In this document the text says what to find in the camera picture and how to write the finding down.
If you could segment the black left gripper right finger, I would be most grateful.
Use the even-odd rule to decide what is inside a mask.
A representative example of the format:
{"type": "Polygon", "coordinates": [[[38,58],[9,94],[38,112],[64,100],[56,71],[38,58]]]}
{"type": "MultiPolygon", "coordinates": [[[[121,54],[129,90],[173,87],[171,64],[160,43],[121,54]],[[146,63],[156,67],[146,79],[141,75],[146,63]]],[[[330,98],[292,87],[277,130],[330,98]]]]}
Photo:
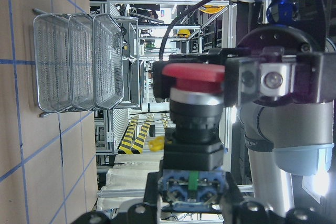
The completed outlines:
{"type": "Polygon", "coordinates": [[[224,223],[334,223],[306,208],[292,208],[282,217],[255,198],[245,199],[230,172],[225,178],[227,189],[220,199],[224,223]]]}

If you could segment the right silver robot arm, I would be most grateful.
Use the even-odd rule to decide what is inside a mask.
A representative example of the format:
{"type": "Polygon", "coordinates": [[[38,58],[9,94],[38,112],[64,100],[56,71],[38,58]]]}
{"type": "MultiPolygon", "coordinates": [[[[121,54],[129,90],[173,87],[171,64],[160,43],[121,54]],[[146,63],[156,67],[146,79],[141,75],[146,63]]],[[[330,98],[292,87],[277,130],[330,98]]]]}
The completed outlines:
{"type": "Polygon", "coordinates": [[[335,54],[303,30],[261,25],[236,48],[172,55],[153,64],[154,95],[169,99],[158,190],[165,211],[214,212],[226,223],[323,223],[293,205],[291,176],[331,166],[335,54]],[[224,108],[245,130],[255,200],[224,171],[224,108]]]}

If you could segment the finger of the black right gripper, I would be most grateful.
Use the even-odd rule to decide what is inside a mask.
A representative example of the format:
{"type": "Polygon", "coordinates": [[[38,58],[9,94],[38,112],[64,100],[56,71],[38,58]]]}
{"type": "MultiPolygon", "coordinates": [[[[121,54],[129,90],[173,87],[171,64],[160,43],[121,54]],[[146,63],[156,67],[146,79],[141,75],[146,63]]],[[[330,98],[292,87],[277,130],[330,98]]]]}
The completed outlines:
{"type": "Polygon", "coordinates": [[[205,55],[170,55],[169,60],[153,63],[154,96],[169,98],[171,88],[200,93],[220,93],[225,67],[213,64],[205,55]]]}

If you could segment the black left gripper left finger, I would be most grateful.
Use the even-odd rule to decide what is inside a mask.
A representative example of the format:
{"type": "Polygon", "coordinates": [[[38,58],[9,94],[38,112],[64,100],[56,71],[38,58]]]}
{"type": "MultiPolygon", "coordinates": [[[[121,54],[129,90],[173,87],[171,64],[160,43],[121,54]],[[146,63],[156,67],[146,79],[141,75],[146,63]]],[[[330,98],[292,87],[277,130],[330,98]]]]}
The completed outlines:
{"type": "Polygon", "coordinates": [[[160,223],[161,199],[158,182],[161,175],[148,173],[144,196],[122,203],[114,217],[109,217],[102,211],[90,211],[80,215],[73,223],[160,223]]]}

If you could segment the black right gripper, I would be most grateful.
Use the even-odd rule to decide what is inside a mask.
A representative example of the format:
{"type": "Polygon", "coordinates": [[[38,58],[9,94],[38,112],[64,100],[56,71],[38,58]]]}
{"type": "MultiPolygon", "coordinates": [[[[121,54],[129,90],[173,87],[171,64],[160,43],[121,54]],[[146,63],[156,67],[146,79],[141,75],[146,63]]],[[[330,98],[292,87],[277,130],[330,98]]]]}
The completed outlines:
{"type": "Polygon", "coordinates": [[[335,52],[296,28],[268,25],[221,51],[224,106],[325,103],[335,100],[335,52]]]}

